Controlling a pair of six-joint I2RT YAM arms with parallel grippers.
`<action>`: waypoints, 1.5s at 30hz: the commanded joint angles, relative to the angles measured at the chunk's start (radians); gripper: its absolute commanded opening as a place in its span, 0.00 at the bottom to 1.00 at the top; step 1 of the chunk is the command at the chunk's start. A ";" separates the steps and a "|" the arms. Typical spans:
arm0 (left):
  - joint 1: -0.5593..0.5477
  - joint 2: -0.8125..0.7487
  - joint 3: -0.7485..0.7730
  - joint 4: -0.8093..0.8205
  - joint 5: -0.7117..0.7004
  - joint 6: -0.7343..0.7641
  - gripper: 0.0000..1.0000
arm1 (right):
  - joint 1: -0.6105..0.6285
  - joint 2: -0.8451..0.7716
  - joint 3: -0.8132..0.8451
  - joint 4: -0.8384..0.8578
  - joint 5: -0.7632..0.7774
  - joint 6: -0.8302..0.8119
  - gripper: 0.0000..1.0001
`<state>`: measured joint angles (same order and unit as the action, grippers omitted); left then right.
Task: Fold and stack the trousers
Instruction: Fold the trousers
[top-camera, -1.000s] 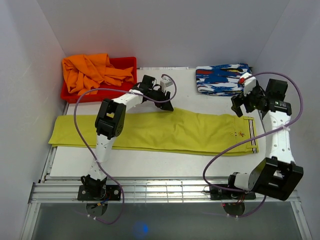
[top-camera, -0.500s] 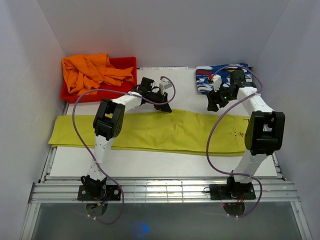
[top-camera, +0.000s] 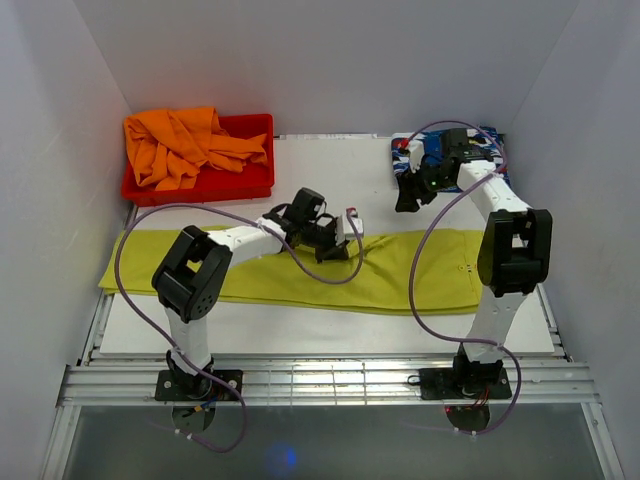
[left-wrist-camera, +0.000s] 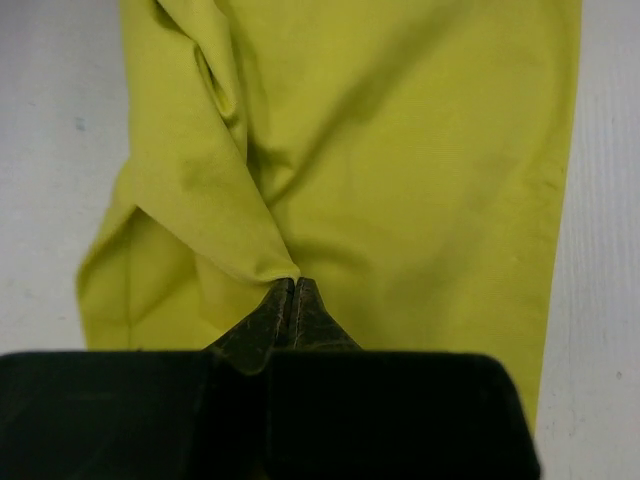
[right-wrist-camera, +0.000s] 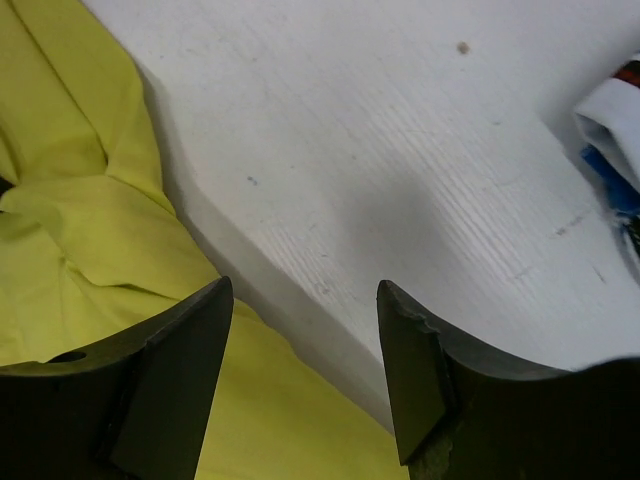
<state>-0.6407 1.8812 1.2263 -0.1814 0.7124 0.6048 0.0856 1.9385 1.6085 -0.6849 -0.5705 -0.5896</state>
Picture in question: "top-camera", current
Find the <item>yellow-green trousers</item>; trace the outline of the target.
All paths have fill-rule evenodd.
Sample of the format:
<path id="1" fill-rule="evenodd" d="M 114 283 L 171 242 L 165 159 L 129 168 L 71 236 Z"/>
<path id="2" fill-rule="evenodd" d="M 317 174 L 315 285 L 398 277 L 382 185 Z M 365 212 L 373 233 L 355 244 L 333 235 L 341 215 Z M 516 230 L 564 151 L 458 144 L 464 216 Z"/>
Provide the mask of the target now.
<path id="1" fill-rule="evenodd" d="M 298 247 L 232 267 L 223 302 L 273 304 L 359 313 L 464 314 L 477 309 L 483 285 L 477 257 L 483 234 L 437 229 L 368 235 L 348 245 L 346 261 L 317 263 Z"/>

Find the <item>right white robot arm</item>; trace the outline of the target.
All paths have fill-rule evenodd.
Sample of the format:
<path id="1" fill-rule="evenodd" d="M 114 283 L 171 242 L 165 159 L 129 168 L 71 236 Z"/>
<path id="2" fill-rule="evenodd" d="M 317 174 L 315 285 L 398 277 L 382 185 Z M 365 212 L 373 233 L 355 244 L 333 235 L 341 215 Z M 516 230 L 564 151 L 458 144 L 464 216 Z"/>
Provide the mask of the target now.
<path id="1" fill-rule="evenodd" d="M 399 188 L 395 210 L 416 212 L 441 192 L 469 198 L 485 221 L 476 269 L 483 286 L 469 333 L 451 366 L 419 370 L 424 400 L 509 399 L 504 343 L 516 313 L 548 275 L 553 219 L 511 189 L 499 134 L 460 124 L 391 143 Z"/>

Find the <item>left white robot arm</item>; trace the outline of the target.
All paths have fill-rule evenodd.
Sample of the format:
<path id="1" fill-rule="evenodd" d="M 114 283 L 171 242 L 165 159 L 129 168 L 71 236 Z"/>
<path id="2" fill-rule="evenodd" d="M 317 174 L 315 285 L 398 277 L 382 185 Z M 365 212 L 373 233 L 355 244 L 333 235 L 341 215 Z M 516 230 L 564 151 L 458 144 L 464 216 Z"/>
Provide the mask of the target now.
<path id="1" fill-rule="evenodd" d="M 218 301 L 228 271 L 264 255 L 306 246 L 315 259 L 345 261 L 348 245 L 361 242 L 363 222 L 355 209 L 333 216 L 321 211 L 325 198 L 300 189 L 246 226 L 204 231 L 194 225 L 180 231 L 152 277 L 165 309 L 175 345 L 167 353 L 172 382 L 190 399 L 212 387 L 213 357 L 208 346 L 208 313 Z"/>

